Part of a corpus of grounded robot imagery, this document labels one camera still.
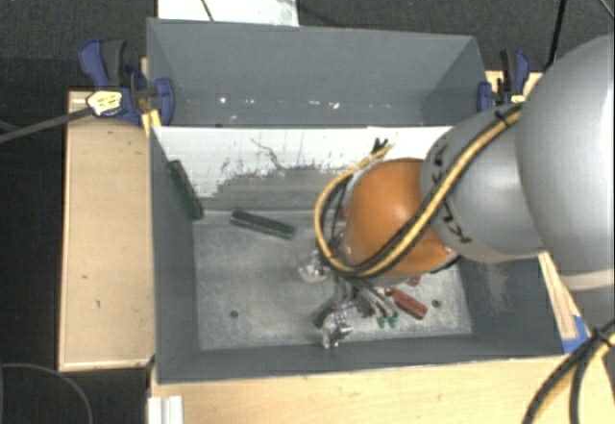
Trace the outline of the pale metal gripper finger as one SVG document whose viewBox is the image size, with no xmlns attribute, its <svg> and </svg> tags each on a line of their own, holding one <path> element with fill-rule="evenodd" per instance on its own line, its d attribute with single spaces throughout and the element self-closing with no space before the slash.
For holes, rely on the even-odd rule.
<svg viewBox="0 0 615 424">
<path fill-rule="evenodd" d="M 334 300 L 328 300 L 311 314 L 311 322 L 315 327 L 322 327 L 325 319 L 340 310 L 340 305 Z"/>
<path fill-rule="evenodd" d="M 322 326 L 322 345 L 324 348 L 335 348 L 339 342 L 348 336 L 354 327 L 343 315 L 329 314 Z"/>
</svg>

